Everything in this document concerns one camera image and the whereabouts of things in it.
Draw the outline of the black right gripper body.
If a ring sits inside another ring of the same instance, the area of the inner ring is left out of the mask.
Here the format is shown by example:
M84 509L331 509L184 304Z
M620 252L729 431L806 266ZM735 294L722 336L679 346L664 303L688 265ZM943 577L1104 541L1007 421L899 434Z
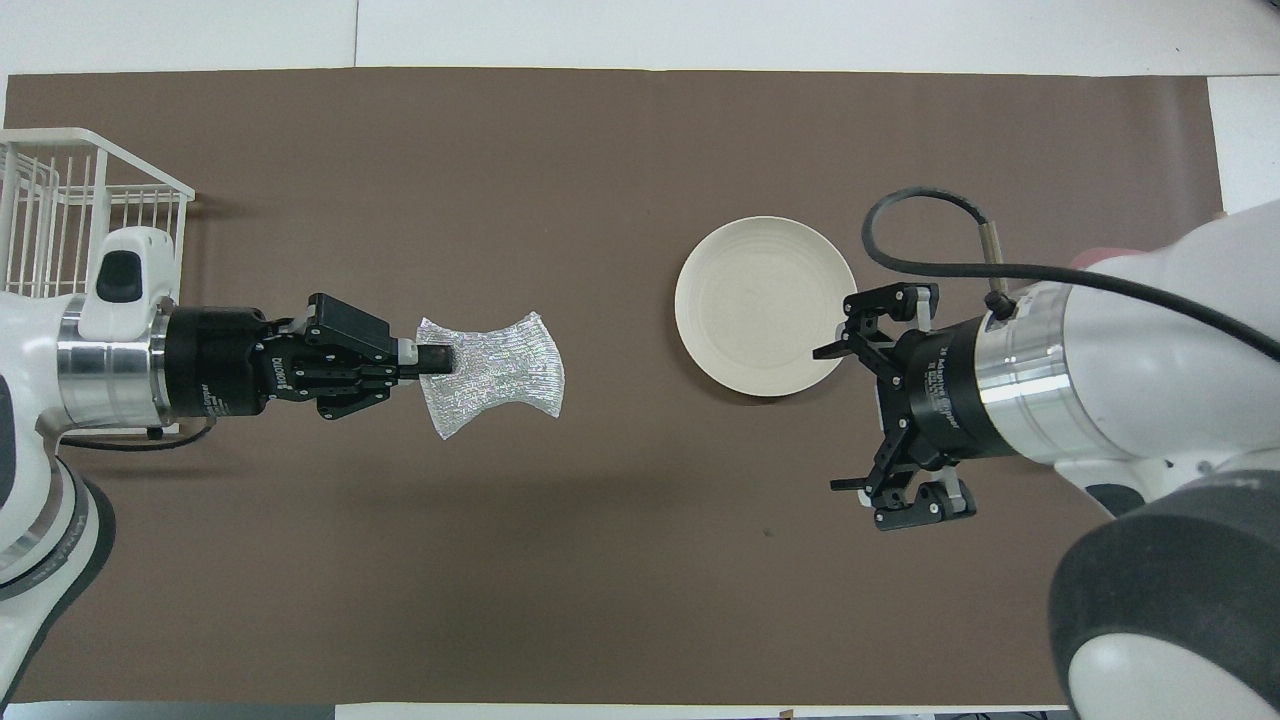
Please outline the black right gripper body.
M918 466L943 466L1001 455L1001 434L980 400L975 351L982 319L900 336L890 357L902 365L905 405L915 436L906 459Z

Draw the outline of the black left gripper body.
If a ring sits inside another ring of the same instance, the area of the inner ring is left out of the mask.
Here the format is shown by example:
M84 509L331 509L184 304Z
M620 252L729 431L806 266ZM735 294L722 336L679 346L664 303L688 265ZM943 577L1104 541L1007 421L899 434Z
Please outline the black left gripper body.
M306 402L289 354L302 346L294 318L256 307L179 306L165 329L165 391L173 418L253 416L273 398Z

